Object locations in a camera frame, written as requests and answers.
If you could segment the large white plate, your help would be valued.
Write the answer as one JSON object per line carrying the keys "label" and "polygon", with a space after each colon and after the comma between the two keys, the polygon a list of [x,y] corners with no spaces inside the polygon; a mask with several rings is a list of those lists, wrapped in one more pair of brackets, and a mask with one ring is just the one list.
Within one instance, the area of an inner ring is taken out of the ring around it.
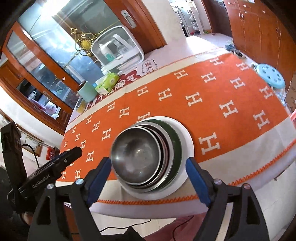
{"label": "large white plate", "polygon": [[150,120],[160,120],[164,121],[167,124],[171,125],[176,133],[178,134],[178,137],[181,141],[182,146],[182,161],[180,168],[175,176],[175,178],[164,188],[160,190],[152,190],[151,192],[147,193],[137,193],[135,189],[132,189],[131,187],[128,187],[127,184],[124,184],[121,180],[119,180],[122,188],[131,196],[141,199],[141,200],[159,200],[163,199],[165,197],[170,196],[171,194],[175,193],[180,189],[180,187],[185,183],[185,181],[188,178],[185,165],[186,160],[189,157],[194,157],[194,143],[193,139],[189,133],[189,131],[186,129],[186,127],[180,123],[179,121],[167,117],[167,116],[153,116],[150,118],[145,119],[146,121]]}

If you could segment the green plate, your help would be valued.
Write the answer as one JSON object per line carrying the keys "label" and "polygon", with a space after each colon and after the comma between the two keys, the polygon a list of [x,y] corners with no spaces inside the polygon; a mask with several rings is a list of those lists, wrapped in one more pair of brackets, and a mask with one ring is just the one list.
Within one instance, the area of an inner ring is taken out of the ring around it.
{"label": "green plate", "polygon": [[179,171],[181,161],[182,161],[182,145],[177,132],[173,129],[172,126],[170,126],[169,124],[167,124],[162,120],[151,119],[149,121],[152,123],[156,123],[160,125],[162,128],[164,128],[168,133],[168,135],[170,136],[170,140],[173,144],[173,149],[174,149],[173,165],[171,167],[168,177],[166,178],[164,183],[161,185],[161,187],[164,187],[166,185],[169,185],[172,182],[172,180],[176,177]]}

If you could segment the dark steel bowl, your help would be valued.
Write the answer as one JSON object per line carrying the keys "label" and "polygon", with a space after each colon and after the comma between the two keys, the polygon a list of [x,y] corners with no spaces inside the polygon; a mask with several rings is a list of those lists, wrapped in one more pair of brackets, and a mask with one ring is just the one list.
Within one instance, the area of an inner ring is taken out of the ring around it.
{"label": "dark steel bowl", "polygon": [[158,174],[163,146],[157,135],[141,126],[123,130],[114,140],[110,159],[116,175],[129,185],[145,185]]}

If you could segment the pink steel bowl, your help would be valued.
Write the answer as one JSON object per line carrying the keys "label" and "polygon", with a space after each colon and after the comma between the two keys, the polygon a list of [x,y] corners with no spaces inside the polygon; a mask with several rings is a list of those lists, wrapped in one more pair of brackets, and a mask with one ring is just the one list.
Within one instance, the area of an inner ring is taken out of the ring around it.
{"label": "pink steel bowl", "polygon": [[132,127],[137,128],[145,128],[148,131],[152,132],[154,136],[157,137],[157,141],[159,141],[159,145],[161,147],[161,160],[158,165],[157,171],[153,174],[152,178],[145,183],[141,184],[130,184],[135,189],[146,189],[148,191],[159,188],[168,177],[171,164],[170,164],[170,150],[172,148],[172,143],[170,140],[170,136],[166,132],[164,128],[156,123],[152,123],[150,121],[144,121],[143,123],[136,123],[132,125]]}

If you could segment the wide steel bowl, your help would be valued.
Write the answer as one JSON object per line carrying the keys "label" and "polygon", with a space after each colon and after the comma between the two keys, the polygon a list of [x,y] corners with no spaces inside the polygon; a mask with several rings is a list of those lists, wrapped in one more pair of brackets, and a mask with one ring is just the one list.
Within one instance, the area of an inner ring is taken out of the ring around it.
{"label": "wide steel bowl", "polygon": [[159,165],[157,173],[152,176],[152,180],[141,185],[132,185],[123,180],[120,181],[121,186],[132,190],[136,193],[155,192],[165,186],[165,182],[169,179],[170,172],[174,164],[174,141],[172,137],[177,137],[173,132],[173,128],[162,120],[150,119],[142,121],[138,125],[130,128],[145,128],[152,134],[156,135],[157,140],[161,142],[162,163]]}

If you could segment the orange H pattern cloth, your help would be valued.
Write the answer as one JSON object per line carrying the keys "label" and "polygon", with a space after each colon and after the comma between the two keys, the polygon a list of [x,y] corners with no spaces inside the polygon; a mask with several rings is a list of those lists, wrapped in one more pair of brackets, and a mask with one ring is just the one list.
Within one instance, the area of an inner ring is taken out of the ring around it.
{"label": "orange H pattern cloth", "polygon": [[156,116],[183,124],[195,160],[233,186],[295,160],[295,127],[272,89],[242,60],[217,49],[129,77],[89,104],[66,128],[61,151],[79,146],[83,154],[61,180],[85,177],[122,130]]}

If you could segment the pink plastic stool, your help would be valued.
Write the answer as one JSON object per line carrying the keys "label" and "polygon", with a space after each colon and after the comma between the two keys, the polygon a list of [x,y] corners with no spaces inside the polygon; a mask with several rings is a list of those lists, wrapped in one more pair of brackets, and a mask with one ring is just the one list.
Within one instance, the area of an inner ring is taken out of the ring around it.
{"label": "pink plastic stool", "polygon": [[293,122],[293,125],[296,128],[296,109],[290,115],[290,120]]}

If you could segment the mint green canister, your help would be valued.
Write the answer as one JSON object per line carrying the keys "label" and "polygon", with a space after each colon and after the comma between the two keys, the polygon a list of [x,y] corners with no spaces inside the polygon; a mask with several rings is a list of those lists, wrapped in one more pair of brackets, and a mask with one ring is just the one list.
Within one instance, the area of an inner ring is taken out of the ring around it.
{"label": "mint green canister", "polygon": [[77,93],[86,101],[93,101],[98,92],[95,90],[95,87],[87,81],[83,81],[79,86]]}

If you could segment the green tissue pack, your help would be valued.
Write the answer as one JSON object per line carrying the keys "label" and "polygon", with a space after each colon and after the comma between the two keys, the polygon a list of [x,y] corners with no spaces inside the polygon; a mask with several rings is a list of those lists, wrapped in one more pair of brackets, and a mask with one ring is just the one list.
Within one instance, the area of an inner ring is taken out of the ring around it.
{"label": "green tissue pack", "polygon": [[118,80],[119,76],[116,73],[107,73],[95,82],[95,90],[99,94],[108,94],[114,88]]}

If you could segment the blue plastic stool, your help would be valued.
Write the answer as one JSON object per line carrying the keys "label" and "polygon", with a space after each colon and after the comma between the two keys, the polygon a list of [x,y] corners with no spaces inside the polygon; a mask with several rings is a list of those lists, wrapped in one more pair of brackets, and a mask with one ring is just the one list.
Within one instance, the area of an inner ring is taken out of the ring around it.
{"label": "blue plastic stool", "polygon": [[258,64],[255,71],[271,87],[276,89],[285,88],[285,80],[283,76],[273,66],[268,64]]}

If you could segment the white storage box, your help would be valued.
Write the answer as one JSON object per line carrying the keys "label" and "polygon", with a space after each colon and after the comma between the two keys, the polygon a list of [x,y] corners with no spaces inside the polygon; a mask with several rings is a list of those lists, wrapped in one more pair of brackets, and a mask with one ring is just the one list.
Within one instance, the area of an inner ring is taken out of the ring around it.
{"label": "white storage box", "polygon": [[101,34],[92,44],[91,52],[100,62],[103,74],[120,74],[144,61],[144,52],[125,26],[118,25]]}

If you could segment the red white table mat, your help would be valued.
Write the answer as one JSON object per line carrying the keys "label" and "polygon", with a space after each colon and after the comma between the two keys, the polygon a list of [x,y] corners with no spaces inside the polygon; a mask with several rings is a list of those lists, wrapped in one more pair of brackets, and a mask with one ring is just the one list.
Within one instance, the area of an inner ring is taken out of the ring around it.
{"label": "red white table mat", "polygon": [[98,94],[97,97],[92,101],[88,102],[86,105],[86,109],[88,110],[98,104],[100,101],[111,95],[112,93],[122,89],[123,87],[133,83],[134,81],[140,79],[141,77],[158,70],[157,62],[154,59],[147,59],[143,61],[141,65],[135,66],[133,70],[127,71],[126,73],[123,73],[119,76],[119,80],[114,85],[111,92],[108,94]]}

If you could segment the wooden wall cabinet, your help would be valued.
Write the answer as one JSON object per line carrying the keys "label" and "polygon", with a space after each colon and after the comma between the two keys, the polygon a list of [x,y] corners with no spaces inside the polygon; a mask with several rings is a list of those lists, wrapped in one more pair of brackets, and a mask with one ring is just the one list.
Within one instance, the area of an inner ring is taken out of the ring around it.
{"label": "wooden wall cabinet", "polygon": [[236,49],[256,63],[276,68],[286,88],[295,73],[295,43],[278,17],[262,1],[224,1]]}

